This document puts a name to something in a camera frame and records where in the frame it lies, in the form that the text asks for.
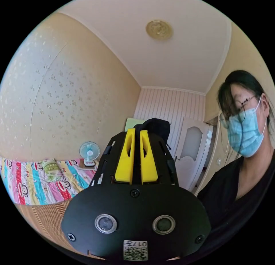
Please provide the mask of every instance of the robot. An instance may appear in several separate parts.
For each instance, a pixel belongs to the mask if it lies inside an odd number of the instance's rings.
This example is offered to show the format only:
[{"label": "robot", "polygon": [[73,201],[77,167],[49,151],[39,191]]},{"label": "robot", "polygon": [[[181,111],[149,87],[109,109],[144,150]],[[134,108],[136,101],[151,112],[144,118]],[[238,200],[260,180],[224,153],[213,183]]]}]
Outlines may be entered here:
[{"label": "robot", "polygon": [[89,187],[69,203],[61,228],[83,254],[145,263],[188,256],[211,230],[202,203],[179,187],[164,140],[136,128],[110,140]]}]

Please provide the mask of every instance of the green object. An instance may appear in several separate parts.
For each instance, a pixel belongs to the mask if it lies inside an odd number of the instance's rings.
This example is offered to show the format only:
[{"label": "green object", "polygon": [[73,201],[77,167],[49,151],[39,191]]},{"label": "green object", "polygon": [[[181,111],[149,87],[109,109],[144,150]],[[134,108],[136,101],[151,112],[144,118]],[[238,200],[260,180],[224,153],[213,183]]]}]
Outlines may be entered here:
[{"label": "green object", "polygon": [[130,128],[133,128],[136,124],[143,124],[145,122],[145,120],[137,120],[134,118],[128,118],[126,120],[126,125],[125,125],[125,130],[127,131]]},{"label": "green object", "polygon": [[45,180],[47,182],[57,182],[62,180],[63,174],[55,159],[44,160],[41,162],[41,165],[45,172]]}]

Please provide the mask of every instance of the blue face mask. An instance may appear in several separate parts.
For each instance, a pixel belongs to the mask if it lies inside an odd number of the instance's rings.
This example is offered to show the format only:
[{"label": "blue face mask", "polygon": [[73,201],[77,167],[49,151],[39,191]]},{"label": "blue face mask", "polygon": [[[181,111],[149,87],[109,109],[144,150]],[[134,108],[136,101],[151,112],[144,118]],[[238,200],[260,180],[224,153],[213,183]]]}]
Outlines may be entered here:
[{"label": "blue face mask", "polygon": [[245,112],[243,111],[239,113],[239,115],[229,117],[229,144],[233,150],[239,152],[244,157],[253,156],[259,149],[264,138],[264,131],[262,134],[259,131],[256,114],[260,101],[256,108],[249,109]]}]

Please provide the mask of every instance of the camera lens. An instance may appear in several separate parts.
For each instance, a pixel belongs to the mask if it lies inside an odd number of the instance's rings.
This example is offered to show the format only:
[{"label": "camera lens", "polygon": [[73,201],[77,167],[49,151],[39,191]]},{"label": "camera lens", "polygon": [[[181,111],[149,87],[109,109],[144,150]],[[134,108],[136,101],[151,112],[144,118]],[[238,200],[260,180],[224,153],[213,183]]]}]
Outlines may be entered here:
[{"label": "camera lens", "polygon": [[161,215],[157,217],[153,222],[153,230],[158,234],[171,233],[174,230],[175,226],[175,220],[169,215]]},{"label": "camera lens", "polygon": [[102,233],[113,233],[117,229],[117,222],[109,214],[101,214],[95,219],[95,227]]}]

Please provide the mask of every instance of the door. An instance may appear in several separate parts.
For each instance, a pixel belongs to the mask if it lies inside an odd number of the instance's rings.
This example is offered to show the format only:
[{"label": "door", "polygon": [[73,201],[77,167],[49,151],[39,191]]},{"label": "door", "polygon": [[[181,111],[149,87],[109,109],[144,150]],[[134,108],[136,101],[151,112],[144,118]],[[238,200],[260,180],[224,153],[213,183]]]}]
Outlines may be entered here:
[{"label": "door", "polygon": [[213,126],[184,117],[175,154],[179,186],[192,191],[203,170]]}]

